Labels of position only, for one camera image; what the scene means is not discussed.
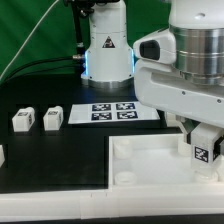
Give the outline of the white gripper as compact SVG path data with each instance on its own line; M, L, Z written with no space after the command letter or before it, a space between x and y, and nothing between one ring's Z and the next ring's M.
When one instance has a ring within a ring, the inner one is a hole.
M180 129L188 144L199 122L224 128L223 86L192 84L171 66L143 59L136 63L134 86L143 105L179 115Z

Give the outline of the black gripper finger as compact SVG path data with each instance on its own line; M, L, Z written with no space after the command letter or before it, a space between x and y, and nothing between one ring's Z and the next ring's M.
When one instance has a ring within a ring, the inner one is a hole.
M224 156L224 139L219 143L220 155Z

